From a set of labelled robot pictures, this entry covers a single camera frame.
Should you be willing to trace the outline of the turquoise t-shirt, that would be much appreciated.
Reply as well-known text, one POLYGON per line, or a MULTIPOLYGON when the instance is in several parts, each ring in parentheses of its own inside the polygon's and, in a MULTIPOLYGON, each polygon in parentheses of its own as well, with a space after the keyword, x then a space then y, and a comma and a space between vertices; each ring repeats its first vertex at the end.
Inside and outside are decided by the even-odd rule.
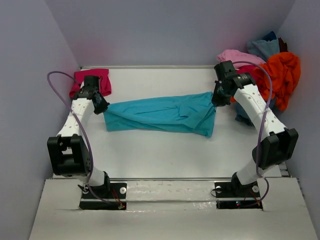
POLYGON ((103 113, 109 132, 151 130, 213 135, 216 107, 211 91, 112 103, 103 113))

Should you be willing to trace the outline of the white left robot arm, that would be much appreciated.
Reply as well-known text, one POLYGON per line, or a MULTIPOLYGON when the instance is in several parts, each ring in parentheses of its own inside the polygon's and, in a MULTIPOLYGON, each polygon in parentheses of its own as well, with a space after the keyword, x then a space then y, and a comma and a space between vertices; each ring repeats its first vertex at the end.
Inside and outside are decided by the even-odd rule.
POLYGON ((100 92, 100 78, 85 76, 72 102, 66 104, 69 114, 62 129, 47 140, 53 173, 80 180, 82 190, 101 201, 111 192, 110 178, 105 171, 95 167, 85 128, 92 114, 103 114, 108 106, 100 92))

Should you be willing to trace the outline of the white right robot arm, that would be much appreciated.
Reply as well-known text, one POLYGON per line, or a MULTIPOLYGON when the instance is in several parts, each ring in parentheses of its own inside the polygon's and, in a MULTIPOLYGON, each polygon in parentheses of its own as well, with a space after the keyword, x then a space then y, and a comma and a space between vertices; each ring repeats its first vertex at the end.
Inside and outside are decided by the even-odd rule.
POLYGON ((275 116, 269 107, 270 102, 263 99, 249 73, 237 73, 230 60, 218 63, 214 70, 217 81, 211 99, 213 105, 223 107, 235 99, 258 133, 251 160, 233 174, 227 188, 235 196, 242 196, 269 168, 292 157, 299 134, 294 128, 287 128, 275 116))

